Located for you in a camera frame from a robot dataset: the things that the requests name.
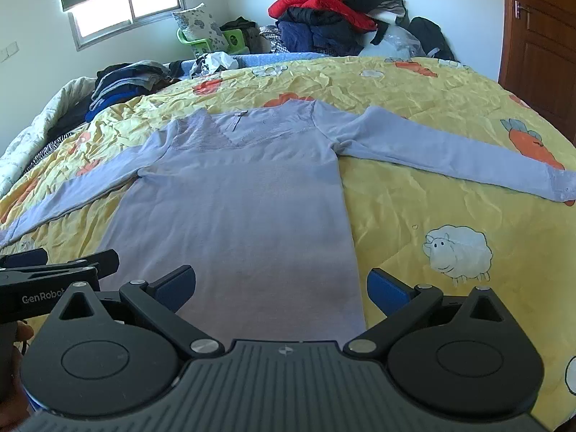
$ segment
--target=yellow bedspread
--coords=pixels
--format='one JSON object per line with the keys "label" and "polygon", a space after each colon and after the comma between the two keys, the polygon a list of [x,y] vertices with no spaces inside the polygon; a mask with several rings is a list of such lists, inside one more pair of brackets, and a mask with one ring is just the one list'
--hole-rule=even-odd
{"label": "yellow bedspread", "polygon": [[[519,99],[471,69],[449,68],[430,59],[404,64],[355,57],[286,66],[188,80],[107,109],[0,201],[0,229],[64,180],[144,143],[174,118],[201,107],[220,113],[296,97],[320,99],[356,113],[379,105],[434,128],[576,170],[576,151],[569,141]],[[520,122],[501,121],[508,119]],[[510,132],[506,125],[512,125]],[[368,326],[383,318],[366,293],[371,268],[381,267],[409,285],[430,283],[445,294],[464,296],[479,278],[453,280],[434,271],[423,244],[429,232],[447,225],[482,233],[492,254],[483,284],[496,291],[544,359],[545,380],[534,414],[550,428],[565,421],[576,408],[576,397],[565,383],[566,367],[576,355],[573,203],[552,203],[388,163],[342,157],[340,165]],[[51,262],[93,253],[129,187],[41,226],[1,253],[43,247]]]}

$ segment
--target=door handle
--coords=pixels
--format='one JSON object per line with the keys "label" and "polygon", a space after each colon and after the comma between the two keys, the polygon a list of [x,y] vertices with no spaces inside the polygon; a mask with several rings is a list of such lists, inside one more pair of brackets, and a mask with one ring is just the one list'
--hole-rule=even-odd
{"label": "door handle", "polygon": [[522,19],[522,13],[520,13],[521,11],[526,11],[527,13],[531,12],[530,8],[527,6],[522,6],[522,3],[520,3],[518,0],[514,2],[514,10],[516,11],[516,19]]}

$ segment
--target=red clothing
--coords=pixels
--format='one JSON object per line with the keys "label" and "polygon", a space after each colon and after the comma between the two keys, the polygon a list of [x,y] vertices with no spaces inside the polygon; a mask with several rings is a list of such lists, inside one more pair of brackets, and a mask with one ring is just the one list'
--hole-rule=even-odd
{"label": "red clothing", "polygon": [[291,6],[334,11],[346,18],[360,32],[375,31],[376,23],[367,15],[354,11],[342,0],[278,0],[268,10],[271,18],[278,19]]}

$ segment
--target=window frame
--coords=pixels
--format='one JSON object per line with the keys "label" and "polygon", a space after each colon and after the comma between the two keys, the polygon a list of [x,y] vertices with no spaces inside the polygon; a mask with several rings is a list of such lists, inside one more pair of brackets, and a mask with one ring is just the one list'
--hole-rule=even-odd
{"label": "window frame", "polygon": [[120,23],[114,24],[113,26],[105,27],[99,31],[96,31],[95,33],[89,34],[86,37],[81,36],[80,28],[78,27],[76,17],[74,17],[74,12],[68,11],[68,19],[70,21],[70,28],[72,30],[72,37],[74,39],[74,45],[76,46],[76,51],[83,50],[100,41],[110,39],[110,37],[116,36],[117,34],[122,34],[136,27],[142,27],[147,24],[162,21],[163,19],[166,18],[171,18],[172,11],[186,9],[185,1],[178,0],[178,6],[174,6],[174,8],[161,9],[154,13],[136,18],[134,16],[134,8],[132,6],[132,0],[128,0],[128,4],[130,5],[130,13],[132,15],[132,21],[122,21]]}

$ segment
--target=human hand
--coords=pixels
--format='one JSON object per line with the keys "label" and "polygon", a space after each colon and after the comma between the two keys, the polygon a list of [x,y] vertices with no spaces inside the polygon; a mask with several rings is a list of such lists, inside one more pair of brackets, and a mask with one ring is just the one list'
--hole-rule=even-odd
{"label": "human hand", "polygon": [[[34,336],[34,330],[27,324],[18,322],[16,342],[28,341]],[[10,432],[28,418],[28,399],[22,390],[19,378],[20,361],[22,354],[14,347],[12,355],[13,387],[8,398],[0,403],[0,432]]]}

